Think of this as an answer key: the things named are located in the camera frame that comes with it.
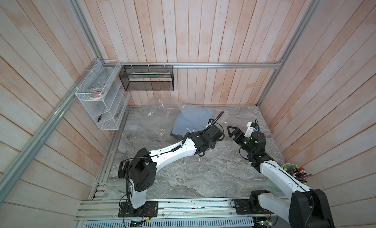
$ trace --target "white wire shelf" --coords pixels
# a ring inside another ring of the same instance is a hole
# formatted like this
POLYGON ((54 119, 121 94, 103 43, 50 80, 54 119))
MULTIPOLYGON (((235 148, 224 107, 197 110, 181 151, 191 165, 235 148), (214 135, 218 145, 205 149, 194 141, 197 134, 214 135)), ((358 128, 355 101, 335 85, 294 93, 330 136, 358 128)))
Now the white wire shelf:
POLYGON ((119 61, 99 60, 76 92, 76 96, 99 129, 118 130, 130 95, 124 96, 119 61))

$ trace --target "blue cloth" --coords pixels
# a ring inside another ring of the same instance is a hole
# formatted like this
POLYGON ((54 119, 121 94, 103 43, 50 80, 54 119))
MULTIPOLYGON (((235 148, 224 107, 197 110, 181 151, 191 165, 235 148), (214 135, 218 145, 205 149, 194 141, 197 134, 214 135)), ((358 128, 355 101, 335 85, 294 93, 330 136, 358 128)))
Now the blue cloth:
POLYGON ((192 132, 204 130, 209 119, 212 117, 213 111, 193 106, 185 105, 181 113, 177 116, 174 127, 172 128, 171 135, 180 138, 185 136, 188 132, 187 128, 192 132))

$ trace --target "marble table surface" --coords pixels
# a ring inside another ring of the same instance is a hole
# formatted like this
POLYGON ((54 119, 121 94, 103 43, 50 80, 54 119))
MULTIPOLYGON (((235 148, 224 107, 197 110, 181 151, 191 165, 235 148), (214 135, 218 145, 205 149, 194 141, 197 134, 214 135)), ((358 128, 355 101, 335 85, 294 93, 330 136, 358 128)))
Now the marble table surface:
MULTIPOLYGON (((239 127, 245 132, 248 121, 257 119, 260 131, 265 133, 267 140, 266 153, 280 165, 284 164, 259 108, 251 105, 206 108, 213 110, 214 116, 225 111, 218 121, 225 128, 225 139, 218 142, 215 149, 206 151, 204 157, 186 157, 162 168, 154 184, 147 190, 146 198, 240 197, 261 189, 283 195, 272 189, 267 178, 239 156, 239 146, 227 134, 228 125, 239 127)), ((179 141, 170 136, 179 113, 177 107, 130 108, 103 199, 120 199, 125 194, 126 180, 117 177, 121 160, 134 157, 143 147, 157 150, 179 141)), ((245 151, 241 152, 243 156, 247 155, 245 151)))

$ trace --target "perforated metal panel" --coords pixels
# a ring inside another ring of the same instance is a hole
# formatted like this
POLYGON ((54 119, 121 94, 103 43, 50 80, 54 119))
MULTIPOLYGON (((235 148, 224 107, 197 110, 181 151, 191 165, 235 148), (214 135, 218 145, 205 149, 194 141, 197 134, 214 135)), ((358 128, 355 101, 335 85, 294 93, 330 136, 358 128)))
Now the perforated metal panel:
MULTIPOLYGON (((130 227, 130 219, 125 219, 125 227, 130 227)), ((87 221, 85 228, 113 228, 124 227, 122 220, 87 221)), ((252 217, 217 217, 217 218, 174 218, 151 219, 144 222, 142 227, 168 228, 168 227, 250 227, 254 226, 252 217)))

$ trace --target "black mesh basket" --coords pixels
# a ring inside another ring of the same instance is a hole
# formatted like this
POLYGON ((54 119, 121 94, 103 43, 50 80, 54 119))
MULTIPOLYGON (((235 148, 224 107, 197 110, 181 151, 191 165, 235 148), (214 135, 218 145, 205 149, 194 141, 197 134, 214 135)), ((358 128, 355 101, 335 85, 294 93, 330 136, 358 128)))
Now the black mesh basket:
POLYGON ((119 74, 125 91, 173 91, 172 66, 123 66, 119 74))

